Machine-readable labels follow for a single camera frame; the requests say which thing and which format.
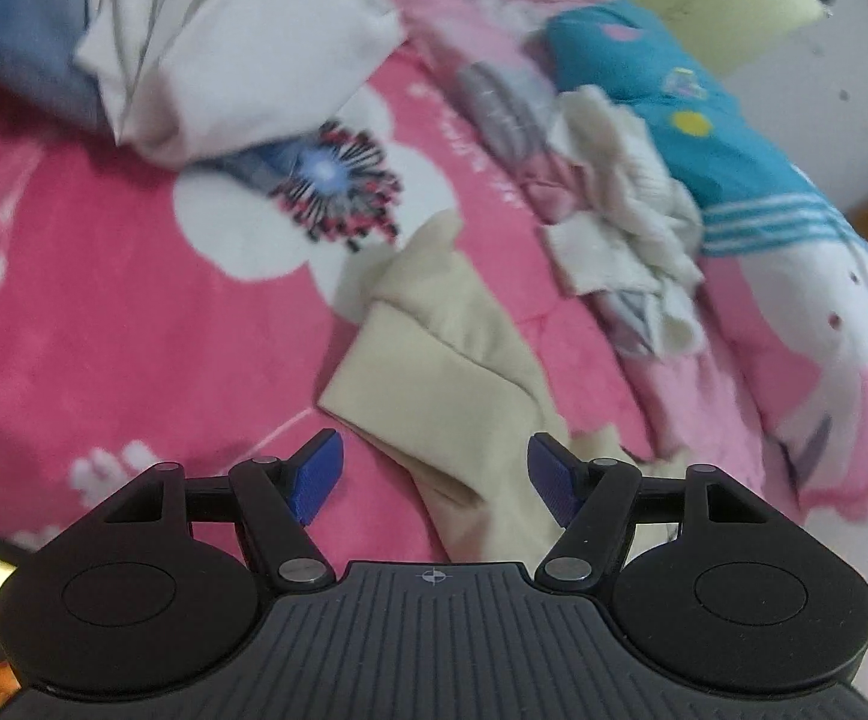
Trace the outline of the small beige garment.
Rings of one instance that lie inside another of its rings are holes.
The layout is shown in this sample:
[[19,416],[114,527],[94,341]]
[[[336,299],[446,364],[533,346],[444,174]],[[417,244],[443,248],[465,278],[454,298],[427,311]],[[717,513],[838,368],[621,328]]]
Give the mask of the small beige garment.
[[585,307],[562,298],[528,221],[440,211],[406,244],[347,257],[336,291],[359,330],[318,405],[411,475],[455,562],[536,567],[561,535],[533,491],[528,440],[676,478],[683,450],[626,447],[626,385]]

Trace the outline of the pink magenta floral bed blanket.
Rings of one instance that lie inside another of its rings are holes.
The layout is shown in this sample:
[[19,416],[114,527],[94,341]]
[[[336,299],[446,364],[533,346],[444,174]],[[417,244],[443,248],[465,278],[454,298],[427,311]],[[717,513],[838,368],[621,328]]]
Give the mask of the pink magenta floral bed blanket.
[[[419,57],[392,55],[343,119],[400,177],[403,234],[461,215],[461,249],[567,424],[609,424],[648,454],[611,344]],[[160,171],[0,89],[0,538],[38,548],[159,461],[220,475],[328,427],[318,397],[372,257],[308,239],[226,174]]]

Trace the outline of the crumpled white cloth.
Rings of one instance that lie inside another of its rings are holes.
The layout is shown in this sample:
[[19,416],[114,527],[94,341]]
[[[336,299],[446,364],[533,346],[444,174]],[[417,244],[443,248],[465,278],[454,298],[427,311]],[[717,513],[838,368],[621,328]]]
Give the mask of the crumpled white cloth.
[[587,85],[557,96],[548,143],[577,185],[577,210],[543,227],[567,291],[593,301],[623,355],[704,351],[701,211],[669,174],[647,122]]

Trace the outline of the large pink blue cartoon pillow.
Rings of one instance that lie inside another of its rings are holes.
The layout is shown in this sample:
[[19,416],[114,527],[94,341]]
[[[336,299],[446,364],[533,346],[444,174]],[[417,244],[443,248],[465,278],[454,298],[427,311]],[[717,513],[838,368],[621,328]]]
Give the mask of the large pink blue cartoon pillow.
[[868,520],[868,242],[651,11],[554,16],[562,93],[637,115],[702,218],[705,292],[805,511]]

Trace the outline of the white folded garment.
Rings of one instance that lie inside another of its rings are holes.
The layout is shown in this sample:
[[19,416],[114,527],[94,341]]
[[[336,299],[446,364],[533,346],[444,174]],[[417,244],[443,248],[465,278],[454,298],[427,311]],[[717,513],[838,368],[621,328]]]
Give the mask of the white folded garment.
[[178,167],[312,132],[403,40],[392,0],[87,0],[113,138]]

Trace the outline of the light pink quilt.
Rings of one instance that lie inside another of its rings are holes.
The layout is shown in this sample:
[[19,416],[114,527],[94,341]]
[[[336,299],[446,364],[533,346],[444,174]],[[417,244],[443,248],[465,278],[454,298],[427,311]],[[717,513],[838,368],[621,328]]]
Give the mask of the light pink quilt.
[[544,28],[621,0],[393,0],[408,44],[539,220],[569,296],[590,307],[666,460],[717,463],[798,518],[702,289],[701,211],[645,122],[603,91],[559,94]]

